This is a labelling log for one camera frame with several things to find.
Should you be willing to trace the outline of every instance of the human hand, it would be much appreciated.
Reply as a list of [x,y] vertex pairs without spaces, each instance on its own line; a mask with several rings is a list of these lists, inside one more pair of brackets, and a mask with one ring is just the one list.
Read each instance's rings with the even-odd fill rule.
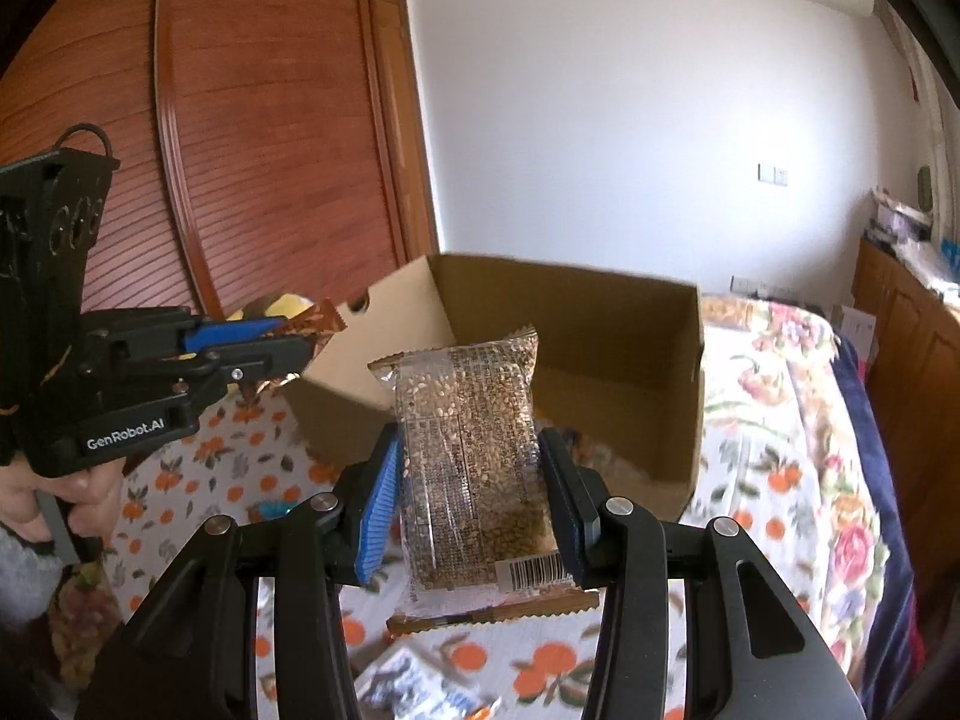
[[50,529],[37,507],[37,490],[75,504],[67,525],[77,536],[110,536],[120,517],[124,461],[114,460],[61,479],[45,479],[17,454],[0,466],[0,522],[24,541],[51,541]]

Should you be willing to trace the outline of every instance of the navy blue blanket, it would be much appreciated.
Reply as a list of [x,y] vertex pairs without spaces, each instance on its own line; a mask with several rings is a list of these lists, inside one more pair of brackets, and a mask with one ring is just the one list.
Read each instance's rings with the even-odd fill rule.
[[867,391],[857,372],[853,346],[840,344],[833,373],[850,412],[863,476],[880,513],[880,533],[890,548],[883,597],[867,642],[860,700],[867,720],[880,720],[894,706],[913,676],[910,631],[914,613],[913,566],[906,551],[904,529],[896,509],[890,464],[877,431]]

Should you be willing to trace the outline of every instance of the barcode label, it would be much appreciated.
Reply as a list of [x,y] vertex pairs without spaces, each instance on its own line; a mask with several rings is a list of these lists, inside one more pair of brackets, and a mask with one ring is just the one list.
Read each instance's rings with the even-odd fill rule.
[[496,584],[500,592],[520,592],[542,584],[573,584],[563,569],[559,552],[496,562]]

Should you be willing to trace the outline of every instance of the floral bedspread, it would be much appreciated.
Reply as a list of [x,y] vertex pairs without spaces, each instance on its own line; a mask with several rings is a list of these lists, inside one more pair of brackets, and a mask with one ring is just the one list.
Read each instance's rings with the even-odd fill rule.
[[[808,611],[856,681],[872,612],[882,591],[885,547],[867,493],[843,399],[829,362],[829,326],[812,314],[735,298],[706,298],[704,442],[701,475],[684,522],[720,514],[746,528]],[[586,440],[580,456],[594,449]],[[264,500],[298,502],[328,490],[336,471],[311,454],[281,394],[247,407],[229,397],[203,417],[200,434],[164,447],[128,477],[104,579],[78,576],[61,592],[55,637],[98,626],[73,595],[112,587],[124,618],[200,523],[226,512],[256,517]],[[397,531],[381,570],[364,589],[341,595],[344,637],[362,669],[388,645],[384,623],[405,587]],[[261,718],[277,717],[271,596],[264,587],[256,650]],[[670,669],[666,717],[683,717],[683,589],[669,596]],[[97,613],[96,620],[104,615]],[[451,668],[503,696],[507,718],[576,718],[592,675],[601,610],[562,617],[464,626],[415,639]],[[83,681],[91,659],[71,653]]]

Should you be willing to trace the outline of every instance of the silver bolt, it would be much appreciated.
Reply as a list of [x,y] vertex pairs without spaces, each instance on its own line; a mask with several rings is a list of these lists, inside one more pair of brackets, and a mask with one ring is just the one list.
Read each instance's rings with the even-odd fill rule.
[[232,524],[233,520],[227,517],[227,514],[214,514],[213,517],[210,517],[210,519],[203,524],[203,529],[207,531],[210,536],[222,536],[229,531],[230,525]]
[[332,512],[339,502],[333,493],[318,493],[310,499],[310,508],[314,512]]
[[719,517],[713,522],[713,529],[721,536],[736,536],[740,532],[740,526],[736,521],[729,517]]
[[634,503],[627,498],[611,498],[607,501],[607,511],[618,517],[627,517],[634,513]]

